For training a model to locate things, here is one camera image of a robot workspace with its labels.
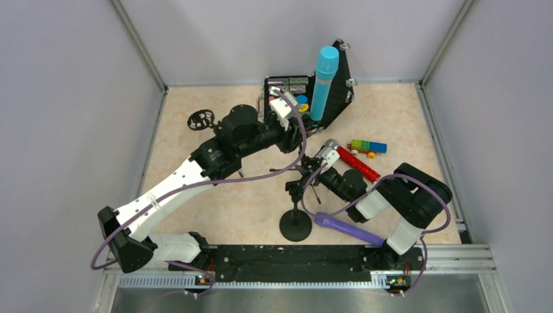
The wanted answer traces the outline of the cyan toy microphone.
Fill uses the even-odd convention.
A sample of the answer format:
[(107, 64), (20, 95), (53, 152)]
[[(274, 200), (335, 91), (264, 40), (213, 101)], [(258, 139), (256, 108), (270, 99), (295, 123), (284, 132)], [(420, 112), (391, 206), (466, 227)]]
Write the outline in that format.
[(315, 82), (310, 105), (310, 118), (319, 123), (325, 111), (332, 81), (338, 71), (339, 52), (334, 46), (324, 46), (315, 66)]

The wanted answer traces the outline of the black tripod stand with pop filter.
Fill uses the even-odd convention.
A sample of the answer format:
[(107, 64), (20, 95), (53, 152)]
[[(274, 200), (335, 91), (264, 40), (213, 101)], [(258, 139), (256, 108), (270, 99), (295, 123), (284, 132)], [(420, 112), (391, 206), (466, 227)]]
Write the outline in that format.
[(200, 166), (202, 177), (208, 177), (212, 181), (224, 180), (241, 169), (241, 158), (232, 149), (229, 141), (223, 137), (211, 110), (194, 112), (188, 118), (187, 125), (193, 131), (210, 128), (215, 134), (213, 138), (203, 142), (188, 158), (189, 161), (195, 161)]

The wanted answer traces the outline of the black tripod microphone stand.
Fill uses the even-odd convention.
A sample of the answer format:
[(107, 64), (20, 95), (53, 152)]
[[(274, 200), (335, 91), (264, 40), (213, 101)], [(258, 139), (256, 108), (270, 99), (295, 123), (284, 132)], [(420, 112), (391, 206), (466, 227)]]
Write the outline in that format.
[(300, 174), (300, 178), (296, 180), (287, 181), (285, 183), (284, 190), (290, 195), (294, 210), (298, 210), (299, 202), (302, 200), (305, 193), (306, 185), (313, 185), (313, 183), (307, 183), (309, 177), (320, 167), (322, 167), (322, 157), (315, 156), (309, 157), (301, 150), (306, 147), (306, 143), (303, 140), (303, 134), (306, 134), (306, 138), (309, 137), (308, 132), (302, 131), (297, 122), (291, 122), (289, 131), (291, 134), (286, 138), (286, 143), (294, 149), (299, 147), (298, 156), (301, 158), (293, 164), (293, 167), (287, 169), (287, 171), (295, 171)]

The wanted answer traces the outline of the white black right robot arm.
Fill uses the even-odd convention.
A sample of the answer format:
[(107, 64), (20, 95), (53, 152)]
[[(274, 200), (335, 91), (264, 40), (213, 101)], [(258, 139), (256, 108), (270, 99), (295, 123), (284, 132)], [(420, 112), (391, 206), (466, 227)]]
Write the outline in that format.
[(345, 202), (337, 211), (306, 213), (325, 223), (345, 212), (356, 223), (365, 223), (388, 209), (400, 216), (382, 245), (397, 256), (403, 256), (432, 232), (440, 232), (451, 222), (447, 205), (453, 199), (451, 189), (435, 177), (408, 163), (399, 165), (392, 174), (377, 180), (369, 188), (359, 170), (338, 173), (327, 162), (308, 171), (306, 185), (322, 184)]

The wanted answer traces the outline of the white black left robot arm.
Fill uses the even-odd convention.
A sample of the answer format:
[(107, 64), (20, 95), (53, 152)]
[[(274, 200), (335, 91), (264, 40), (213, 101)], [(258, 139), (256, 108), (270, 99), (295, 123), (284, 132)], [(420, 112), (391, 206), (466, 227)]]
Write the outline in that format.
[[(261, 122), (254, 107), (235, 106), (219, 123), (207, 122), (215, 137), (203, 142), (167, 178), (135, 200), (116, 209), (105, 207), (98, 212), (104, 242), (99, 250), (109, 248), (122, 272), (132, 273), (151, 261), (192, 263), (207, 246), (196, 232), (164, 235), (159, 243), (151, 232), (176, 209), (198, 194), (220, 184), (259, 181), (292, 169), (305, 155), (307, 131), (301, 105), (274, 99), (271, 113)], [(282, 153), (299, 150), (288, 166), (265, 175), (231, 179), (242, 166), (242, 159), (271, 146)]]

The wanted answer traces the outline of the black round base microphone stand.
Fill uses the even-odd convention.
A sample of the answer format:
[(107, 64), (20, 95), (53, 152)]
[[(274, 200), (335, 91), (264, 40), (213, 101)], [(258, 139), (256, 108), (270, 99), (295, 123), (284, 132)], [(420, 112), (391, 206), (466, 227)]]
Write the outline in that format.
[(291, 197), (293, 208), (281, 216), (279, 230), (289, 241), (304, 241), (312, 232), (312, 220), (307, 213), (299, 209), (299, 202), (303, 197), (300, 181), (288, 181), (285, 184), (285, 191)]

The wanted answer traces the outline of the red glitter microphone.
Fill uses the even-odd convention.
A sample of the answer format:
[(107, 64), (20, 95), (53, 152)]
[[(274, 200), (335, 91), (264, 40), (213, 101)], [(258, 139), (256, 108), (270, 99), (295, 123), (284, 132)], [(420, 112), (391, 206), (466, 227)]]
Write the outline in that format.
[(328, 146), (333, 150), (335, 150), (343, 162), (345, 162), (351, 168), (358, 170), (361, 173), (361, 175), (365, 179), (369, 180), (371, 183), (375, 183), (381, 177), (381, 175), (378, 172), (374, 171), (372, 168), (367, 166), (363, 161), (359, 160), (351, 152), (349, 152), (341, 145), (339, 145), (336, 140), (334, 139), (327, 140), (325, 142), (325, 146)]

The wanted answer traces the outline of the yellow dealer chip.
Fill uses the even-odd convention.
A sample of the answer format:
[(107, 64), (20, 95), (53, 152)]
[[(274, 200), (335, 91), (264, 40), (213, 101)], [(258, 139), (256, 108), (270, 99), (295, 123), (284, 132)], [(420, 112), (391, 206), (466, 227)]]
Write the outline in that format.
[(299, 108), (299, 112), (300, 113), (305, 113), (309, 110), (309, 105), (308, 104), (301, 104), (300, 108)]

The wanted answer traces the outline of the purple toy microphone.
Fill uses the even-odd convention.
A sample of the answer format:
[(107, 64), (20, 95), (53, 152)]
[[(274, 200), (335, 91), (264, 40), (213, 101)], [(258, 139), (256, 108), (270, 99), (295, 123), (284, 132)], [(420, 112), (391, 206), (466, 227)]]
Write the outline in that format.
[(314, 221), (317, 225), (323, 228), (338, 231), (350, 237), (362, 240), (370, 245), (383, 246), (385, 242), (385, 239), (379, 237), (374, 233), (362, 230), (361, 228), (337, 220), (336, 218), (331, 217), (323, 212), (317, 212), (315, 214)]

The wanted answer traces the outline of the blue dealer chip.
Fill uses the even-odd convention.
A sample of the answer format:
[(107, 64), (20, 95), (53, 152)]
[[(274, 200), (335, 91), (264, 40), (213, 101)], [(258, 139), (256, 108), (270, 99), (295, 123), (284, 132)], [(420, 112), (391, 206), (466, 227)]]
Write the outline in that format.
[(307, 104), (308, 103), (308, 97), (305, 96), (305, 95), (297, 95), (296, 99), (297, 99), (298, 103), (300, 103), (300, 104)]

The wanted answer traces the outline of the colourful toy brick train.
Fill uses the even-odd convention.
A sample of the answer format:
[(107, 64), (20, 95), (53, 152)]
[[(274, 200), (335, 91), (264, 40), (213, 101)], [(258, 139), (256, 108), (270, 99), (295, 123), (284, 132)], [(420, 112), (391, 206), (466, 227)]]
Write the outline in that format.
[(362, 154), (366, 155), (368, 158), (376, 158), (377, 154), (386, 154), (387, 152), (386, 143), (371, 142), (366, 140), (353, 139), (346, 146), (352, 154)]

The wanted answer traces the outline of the black aluminium poker chip case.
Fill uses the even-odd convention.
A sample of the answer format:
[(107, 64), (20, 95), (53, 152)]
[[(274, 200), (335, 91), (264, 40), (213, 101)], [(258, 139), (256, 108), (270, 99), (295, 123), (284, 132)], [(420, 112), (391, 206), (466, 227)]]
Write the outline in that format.
[[(355, 99), (353, 87), (357, 85), (357, 80), (351, 77), (346, 53), (350, 49), (350, 45), (338, 38), (334, 41), (333, 46), (338, 50), (340, 55), (338, 71), (331, 84), (323, 118), (316, 127), (311, 126), (309, 130), (316, 131), (328, 128)], [(262, 121), (268, 118), (271, 110), (269, 107), (269, 97), (271, 96), (269, 89), (271, 87), (278, 87), (283, 91), (288, 91), (295, 97), (297, 95), (305, 95), (308, 97), (307, 104), (310, 105), (314, 82), (314, 73), (309, 75), (266, 77), (263, 83), (263, 91), (257, 99), (258, 117)]]

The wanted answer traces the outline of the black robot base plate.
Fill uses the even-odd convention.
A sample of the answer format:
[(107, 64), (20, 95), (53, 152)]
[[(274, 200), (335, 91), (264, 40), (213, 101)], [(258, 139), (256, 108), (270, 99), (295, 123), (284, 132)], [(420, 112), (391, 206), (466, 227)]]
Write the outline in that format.
[(377, 271), (418, 271), (421, 248), (396, 256), (366, 245), (218, 245), (203, 249), (190, 266), (219, 282), (368, 282)]

